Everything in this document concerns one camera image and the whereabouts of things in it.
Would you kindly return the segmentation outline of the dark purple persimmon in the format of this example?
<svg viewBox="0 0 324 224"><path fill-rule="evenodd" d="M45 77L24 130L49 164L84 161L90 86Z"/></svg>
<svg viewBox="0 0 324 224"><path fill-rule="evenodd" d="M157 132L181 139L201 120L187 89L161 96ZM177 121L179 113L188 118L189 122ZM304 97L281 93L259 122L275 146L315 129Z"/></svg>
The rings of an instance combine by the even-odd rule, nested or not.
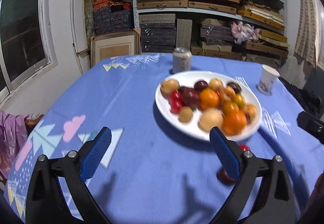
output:
<svg viewBox="0 0 324 224"><path fill-rule="evenodd" d="M217 179L227 186L233 185L236 182L227 175L226 170L223 167L217 172Z"/></svg>

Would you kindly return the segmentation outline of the small dark purple fruit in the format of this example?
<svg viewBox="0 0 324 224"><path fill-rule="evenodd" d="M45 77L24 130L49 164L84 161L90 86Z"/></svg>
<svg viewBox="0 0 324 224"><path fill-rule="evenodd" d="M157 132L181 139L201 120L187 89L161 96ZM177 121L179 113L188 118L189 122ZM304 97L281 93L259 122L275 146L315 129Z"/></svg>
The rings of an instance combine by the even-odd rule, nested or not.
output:
<svg viewBox="0 0 324 224"><path fill-rule="evenodd" d="M181 86L178 91L180 93L184 93L186 90L191 90L192 88L191 87L186 87L186 86Z"/></svg>

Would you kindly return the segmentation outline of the large dark red plum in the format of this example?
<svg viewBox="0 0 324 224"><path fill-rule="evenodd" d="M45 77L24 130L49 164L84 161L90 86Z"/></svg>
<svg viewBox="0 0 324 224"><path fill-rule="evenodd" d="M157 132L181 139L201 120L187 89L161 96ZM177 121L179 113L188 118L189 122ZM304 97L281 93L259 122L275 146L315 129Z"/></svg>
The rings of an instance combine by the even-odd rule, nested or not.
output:
<svg viewBox="0 0 324 224"><path fill-rule="evenodd" d="M182 102L185 106L195 110L200 102L199 93L194 89L184 90L182 93Z"/></svg>

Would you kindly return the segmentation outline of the small striped yellow fruit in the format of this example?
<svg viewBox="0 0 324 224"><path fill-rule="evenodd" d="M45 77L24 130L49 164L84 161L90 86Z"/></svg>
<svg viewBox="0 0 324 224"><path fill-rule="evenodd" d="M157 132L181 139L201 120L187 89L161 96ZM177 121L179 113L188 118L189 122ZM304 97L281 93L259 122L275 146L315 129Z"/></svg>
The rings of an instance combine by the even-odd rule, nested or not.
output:
<svg viewBox="0 0 324 224"><path fill-rule="evenodd" d="M220 79L213 78L209 81L208 87L213 91L221 91L224 89L224 84Z"/></svg>

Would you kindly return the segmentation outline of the small brown longan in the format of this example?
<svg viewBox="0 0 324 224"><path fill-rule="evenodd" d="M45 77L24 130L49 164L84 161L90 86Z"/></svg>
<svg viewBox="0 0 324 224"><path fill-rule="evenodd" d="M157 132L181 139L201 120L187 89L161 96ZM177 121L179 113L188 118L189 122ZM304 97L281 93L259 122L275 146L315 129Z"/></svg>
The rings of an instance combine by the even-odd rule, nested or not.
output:
<svg viewBox="0 0 324 224"><path fill-rule="evenodd" d="M192 118L193 118L193 110L188 106L182 107L178 114L178 120L181 123L189 123L192 120Z"/></svg>

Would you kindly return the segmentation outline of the dark maroon small fruit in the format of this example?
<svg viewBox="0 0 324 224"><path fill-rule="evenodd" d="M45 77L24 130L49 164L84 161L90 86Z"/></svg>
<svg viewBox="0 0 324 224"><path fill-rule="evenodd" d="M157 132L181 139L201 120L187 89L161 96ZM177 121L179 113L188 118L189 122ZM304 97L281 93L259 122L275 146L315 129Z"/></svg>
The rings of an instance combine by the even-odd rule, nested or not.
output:
<svg viewBox="0 0 324 224"><path fill-rule="evenodd" d="M241 93L242 91L242 88L236 82L228 82L227 86L231 87L234 90L235 94Z"/></svg>

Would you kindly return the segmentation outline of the black chair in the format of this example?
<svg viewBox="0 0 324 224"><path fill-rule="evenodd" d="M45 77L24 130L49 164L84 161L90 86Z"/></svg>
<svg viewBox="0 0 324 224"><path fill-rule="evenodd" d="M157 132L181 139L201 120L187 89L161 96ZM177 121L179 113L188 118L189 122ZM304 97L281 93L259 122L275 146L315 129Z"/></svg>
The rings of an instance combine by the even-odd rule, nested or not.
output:
<svg viewBox="0 0 324 224"><path fill-rule="evenodd" d="M323 111L323 99L320 96L307 89L299 89L283 78L279 78L279 80L306 112L316 116L317 118L321 118L321 112Z"/></svg>

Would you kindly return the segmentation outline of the small red cherry tomato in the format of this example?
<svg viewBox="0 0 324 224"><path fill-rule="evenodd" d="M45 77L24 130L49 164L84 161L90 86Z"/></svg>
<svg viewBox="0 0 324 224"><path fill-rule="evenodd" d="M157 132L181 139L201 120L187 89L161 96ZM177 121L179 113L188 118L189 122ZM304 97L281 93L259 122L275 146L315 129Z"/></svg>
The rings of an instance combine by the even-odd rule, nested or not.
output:
<svg viewBox="0 0 324 224"><path fill-rule="evenodd" d="M250 148L246 144L240 144L239 148L242 152L250 151Z"/></svg>

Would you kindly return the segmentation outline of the striped orange round fruit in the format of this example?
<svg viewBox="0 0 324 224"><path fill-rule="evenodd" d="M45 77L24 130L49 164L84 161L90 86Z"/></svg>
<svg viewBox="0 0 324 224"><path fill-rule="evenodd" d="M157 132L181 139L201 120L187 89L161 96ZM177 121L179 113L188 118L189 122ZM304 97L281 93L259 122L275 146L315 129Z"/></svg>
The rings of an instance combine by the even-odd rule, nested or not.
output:
<svg viewBox="0 0 324 224"><path fill-rule="evenodd" d="M234 97L236 96L235 90L231 87L231 86L226 86L224 88L224 95L226 99L234 99Z"/></svg>

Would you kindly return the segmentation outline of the orange mandarin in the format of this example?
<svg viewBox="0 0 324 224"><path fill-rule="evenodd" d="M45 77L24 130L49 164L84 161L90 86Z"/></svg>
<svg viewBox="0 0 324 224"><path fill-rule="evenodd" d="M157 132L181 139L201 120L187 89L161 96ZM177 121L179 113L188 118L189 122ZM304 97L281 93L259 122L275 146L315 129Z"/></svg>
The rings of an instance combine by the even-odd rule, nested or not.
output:
<svg viewBox="0 0 324 224"><path fill-rule="evenodd" d="M217 93L209 88L203 89L199 93L199 109L206 110L209 108L217 108L220 104Z"/></svg>

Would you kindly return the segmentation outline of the large orange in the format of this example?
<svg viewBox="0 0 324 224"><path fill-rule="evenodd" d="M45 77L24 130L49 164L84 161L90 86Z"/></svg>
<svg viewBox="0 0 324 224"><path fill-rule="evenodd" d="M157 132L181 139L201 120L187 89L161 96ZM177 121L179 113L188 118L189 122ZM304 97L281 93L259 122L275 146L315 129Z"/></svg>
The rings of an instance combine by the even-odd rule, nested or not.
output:
<svg viewBox="0 0 324 224"><path fill-rule="evenodd" d="M247 117L242 111L230 112L224 117L222 131L228 136L238 135L247 124Z"/></svg>

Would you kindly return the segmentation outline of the yellow cherry tomato on plate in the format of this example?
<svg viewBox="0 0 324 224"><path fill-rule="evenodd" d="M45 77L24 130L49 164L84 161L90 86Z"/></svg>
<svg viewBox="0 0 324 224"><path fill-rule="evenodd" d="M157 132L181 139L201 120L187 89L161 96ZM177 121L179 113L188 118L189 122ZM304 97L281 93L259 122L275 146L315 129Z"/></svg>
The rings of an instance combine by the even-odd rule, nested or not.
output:
<svg viewBox="0 0 324 224"><path fill-rule="evenodd" d="M233 98L233 101L236 105L238 105L240 109L242 109L246 105L245 98L240 93L236 93L236 95Z"/></svg>

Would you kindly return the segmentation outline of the yellow striped pepino melon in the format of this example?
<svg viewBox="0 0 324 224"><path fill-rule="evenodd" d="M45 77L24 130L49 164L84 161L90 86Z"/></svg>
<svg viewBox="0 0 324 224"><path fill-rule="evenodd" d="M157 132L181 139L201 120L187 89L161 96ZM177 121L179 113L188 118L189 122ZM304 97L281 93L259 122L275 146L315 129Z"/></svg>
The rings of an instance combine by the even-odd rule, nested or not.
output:
<svg viewBox="0 0 324 224"><path fill-rule="evenodd" d="M223 122L224 116L222 112L214 108L209 108L201 113L198 125L203 131L210 132L213 127L221 128Z"/></svg>

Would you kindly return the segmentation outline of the orange yellow tomato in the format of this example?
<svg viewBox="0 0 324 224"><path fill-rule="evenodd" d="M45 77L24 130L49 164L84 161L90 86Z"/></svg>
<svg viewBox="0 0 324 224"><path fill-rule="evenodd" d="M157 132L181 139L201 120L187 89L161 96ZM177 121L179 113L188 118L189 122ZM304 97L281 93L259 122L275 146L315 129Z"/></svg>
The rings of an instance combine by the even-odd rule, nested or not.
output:
<svg viewBox="0 0 324 224"><path fill-rule="evenodd" d="M222 105L221 110L222 110L223 115L227 115L227 114L230 114L231 112L238 112L239 106L233 101L226 101Z"/></svg>

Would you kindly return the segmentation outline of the tan round fruit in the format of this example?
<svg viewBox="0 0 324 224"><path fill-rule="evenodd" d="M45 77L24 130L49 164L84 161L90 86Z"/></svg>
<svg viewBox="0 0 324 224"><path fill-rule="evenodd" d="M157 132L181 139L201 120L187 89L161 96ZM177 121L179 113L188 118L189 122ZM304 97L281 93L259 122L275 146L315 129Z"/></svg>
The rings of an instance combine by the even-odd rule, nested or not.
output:
<svg viewBox="0 0 324 224"><path fill-rule="evenodd" d="M169 96L179 88L180 88L180 84L176 79L164 80L160 84L160 91L164 98L169 98Z"/></svg>

